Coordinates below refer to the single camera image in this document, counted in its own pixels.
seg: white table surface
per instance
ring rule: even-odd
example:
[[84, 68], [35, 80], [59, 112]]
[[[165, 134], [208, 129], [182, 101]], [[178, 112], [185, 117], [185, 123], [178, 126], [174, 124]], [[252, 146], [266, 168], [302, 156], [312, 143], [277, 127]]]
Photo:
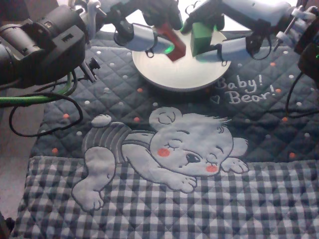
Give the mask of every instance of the white table surface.
[[[281, 2], [282, 0], [262, 0], [264, 2], [267, 2], [268, 4], [275, 4], [277, 2]], [[183, 21], [185, 21], [187, 19], [187, 14], [185, 13], [185, 9], [186, 7], [188, 7], [191, 4], [194, 4], [196, 2], [196, 0], [179, 0], [179, 9], [181, 12], [181, 16]], [[295, 6], [297, 4], [297, 0], [286, 0], [286, 2], [288, 2], [291, 6]], [[144, 24], [146, 25], [146, 22], [144, 21], [143, 15], [141, 13], [141, 11], [137, 10], [134, 13], [132, 13], [131, 15], [129, 15], [127, 17], [128, 22], [130, 23], [139, 23], [139, 24]], [[103, 26], [103, 28], [101, 29], [102, 31], [106, 31], [106, 32], [114, 32], [115, 31], [115, 27], [111, 24], [109, 25], [105, 25]], [[232, 19], [230, 19], [229, 17], [225, 16], [225, 28], [224, 31], [240, 31], [240, 30], [248, 30], [246, 27], [238, 24], [237, 22], [233, 21]]]

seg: green block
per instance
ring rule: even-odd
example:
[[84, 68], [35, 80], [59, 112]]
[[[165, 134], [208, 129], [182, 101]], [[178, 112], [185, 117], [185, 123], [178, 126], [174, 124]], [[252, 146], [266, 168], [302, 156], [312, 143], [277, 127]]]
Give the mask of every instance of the green block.
[[193, 57], [210, 46], [213, 30], [201, 22], [193, 23], [190, 48]]

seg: pink cheek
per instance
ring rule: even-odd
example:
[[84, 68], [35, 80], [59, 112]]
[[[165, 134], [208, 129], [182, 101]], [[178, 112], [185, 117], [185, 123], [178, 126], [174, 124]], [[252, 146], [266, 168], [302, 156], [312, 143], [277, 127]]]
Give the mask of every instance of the pink cheek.
[[206, 171], [210, 173], [215, 173], [217, 172], [217, 170], [218, 170], [217, 166], [210, 165], [206, 167]]
[[158, 155], [161, 157], [168, 157], [170, 155], [170, 151], [168, 148], [160, 148], [158, 150]]

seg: plate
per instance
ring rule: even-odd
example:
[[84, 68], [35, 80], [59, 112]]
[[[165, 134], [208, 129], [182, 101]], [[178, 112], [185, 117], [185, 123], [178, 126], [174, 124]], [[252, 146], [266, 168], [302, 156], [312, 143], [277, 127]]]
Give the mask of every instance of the plate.
[[[205, 88], [221, 78], [230, 66], [221, 62], [199, 62], [191, 53], [191, 33], [176, 34], [186, 45], [186, 55], [172, 62], [164, 54], [155, 54], [149, 58], [145, 52], [133, 52], [133, 61], [139, 73], [152, 84], [170, 91], [189, 92]], [[214, 32], [211, 44], [218, 44], [226, 37], [221, 32]]]

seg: sleeping bear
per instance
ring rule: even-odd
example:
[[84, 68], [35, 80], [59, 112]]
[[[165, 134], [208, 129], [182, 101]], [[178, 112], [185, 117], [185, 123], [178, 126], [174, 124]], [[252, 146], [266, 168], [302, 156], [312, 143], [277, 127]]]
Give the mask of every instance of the sleeping bear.
[[145, 180], [183, 193], [193, 192], [197, 177], [212, 177], [221, 170], [245, 173], [248, 166], [237, 157], [247, 151], [248, 142], [234, 138], [228, 122], [163, 107], [152, 112], [150, 125], [155, 131], [150, 132], [132, 131], [100, 115], [82, 144], [88, 176], [74, 186], [72, 196], [84, 211], [99, 210], [104, 204], [101, 191], [123, 162]]

